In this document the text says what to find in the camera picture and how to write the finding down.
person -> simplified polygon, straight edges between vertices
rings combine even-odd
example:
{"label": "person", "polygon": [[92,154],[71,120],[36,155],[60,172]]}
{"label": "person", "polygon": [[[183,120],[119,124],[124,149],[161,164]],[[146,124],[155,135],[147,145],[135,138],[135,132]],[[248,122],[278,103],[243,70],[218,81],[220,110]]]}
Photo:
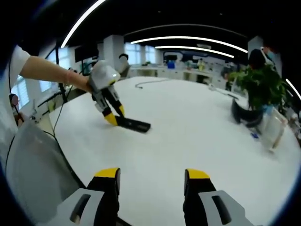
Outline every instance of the person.
{"label": "person", "polygon": [[13,111],[15,122],[17,126],[20,127],[26,119],[26,116],[19,110],[19,97],[16,94],[12,93],[9,95],[9,102]]}
{"label": "person", "polygon": [[128,54],[122,53],[118,58],[121,62],[121,67],[117,71],[119,72],[121,78],[126,78],[128,70],[130,69],[130,64],[128,63]]}
{"label": "person", "polygon": [[8,95],[18,75],[26,79],[71,84],[86,92],[92,92],[88,77],[66,70],[40,57],[30,56],[16,46],[4,73],[0,76],[0,161],[2,166],[5,165],[10,143],[17,132]]}
{"label": "person", "polygon": [[276,66],[273,61],[274,57],[275,50],[264,43],[263,47],[260,49],[252,50],[248,59],[248,64],[255,70],[263,68],[264,65],[272,65],[273,70],[276,71]]}

window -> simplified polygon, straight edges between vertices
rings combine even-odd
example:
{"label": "window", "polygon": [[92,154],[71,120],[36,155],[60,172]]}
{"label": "window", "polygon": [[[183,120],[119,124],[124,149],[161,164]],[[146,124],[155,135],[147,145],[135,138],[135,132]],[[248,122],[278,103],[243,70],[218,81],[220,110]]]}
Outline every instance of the window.
{"label": "window", "polygon": [[[60,48],[58,50],[58,57],[59,57],[59,65],[65,69],[69,69],[70,59],[69,59],[68,48]],[[53,50],[52,53],[47,57],[47,60],[56,64],[55,50]],[[50,89],[52,85],[53,83],[50,81],[40,81],[40,88],[42,92]]]}
{"label": "window", "polygon": [[126,54],[128,54],[128,63],[130,65],[141,64],[140,45],[126,43]]}
{"label": "window", "polygon": [[18,75],[15,86],[11,89],[11,92],[19,97],[19,108],[21,109],[29,102],[26,82],[23,77]]}
{"label": "window", "polygon": [[145,59],[146,61],[150,61],[152,64],[156,63],[155,47],[145,46]]}

curved light strip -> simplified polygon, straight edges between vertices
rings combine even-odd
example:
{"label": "curved light strip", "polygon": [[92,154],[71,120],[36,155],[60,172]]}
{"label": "curved light strip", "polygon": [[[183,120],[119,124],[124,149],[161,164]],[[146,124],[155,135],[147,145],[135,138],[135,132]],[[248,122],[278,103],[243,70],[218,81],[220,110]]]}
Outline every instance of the curved light strip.
{"label": "curved light strip", "polygon": [[186,49],[201,50],[201,51],[221,54],[221,55],[224,55],[224,56],[227,56],[227,57],[234,58],[233,55],[230,55],[230,54],[227,54],[227,53],[222,53],[222,52],[211,50],[211,49],[206,49],[206,48],[197,48],[197,47],[189,47],[189,46],[156,46],[155,48],[186,48]]}
{"label": "curved light strip", "polygon": [[106,0],[98,0],[96,3],[94,3],[81,17],[80,19],[75,23],[75,25],[71,28],[69,33],[67,34],[65,40],[63,41],[61,48],[64,48],[75,30],[79,27],[79,25],[88,17],[90,13],[92,13],[97,7],[99,7],[102,3],[104,3]]}
{"label": "curved light strip", "polygon": [[234,46],[232,44],[223,42],[223,41],[218,41],[218,40],[214,40],[214,39],[206,39],[206,38],[198,38],[198,37],[190,37],[190,36],[165,36],[165,37],[157,37],[157,38],[149,38],[149,39],[141,39],[138,41],[133,41],[131,42],[131,44],[135,44],[135,43],[139,43],[139,42],[144,42],[144,41],[153,41],[153,40],[161,40],[161,39],[194,39],[194,40],[201,40],[201,41],[210,41],[210,42],[215,42],[215,43],[219,43],[225,46],[229,46],[232,48],[236,48],[240,51],[243,51],[244,53],[247,53],[248,51],[240,48],[238,46]]}
{"label": "curved light strip", "polygon": [[301,100],[300,93],[297,91],[297,89],[295,88],[295,86],[293,86],[292,83],[288,79],[286,79],[286,82],[292,87],[292,89],[295,91],[295,93],[297,94],[297,96]]}

potted plant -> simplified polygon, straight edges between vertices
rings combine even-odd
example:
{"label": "potted plant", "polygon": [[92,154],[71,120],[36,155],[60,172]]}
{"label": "potted plant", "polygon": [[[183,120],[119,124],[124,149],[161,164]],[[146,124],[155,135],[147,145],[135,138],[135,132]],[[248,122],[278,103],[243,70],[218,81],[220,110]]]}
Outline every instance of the potted plant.
{"label": "potted plant", "polygon": [[283,108],[286,99],[286,83],[274,71],[271,65],[265,65],[261,69],[247,68],[246,73],[232,73],[230,79],[235,79],[238,86],[248,93],[249,108],[262,109],[265,106],[278,106]]}

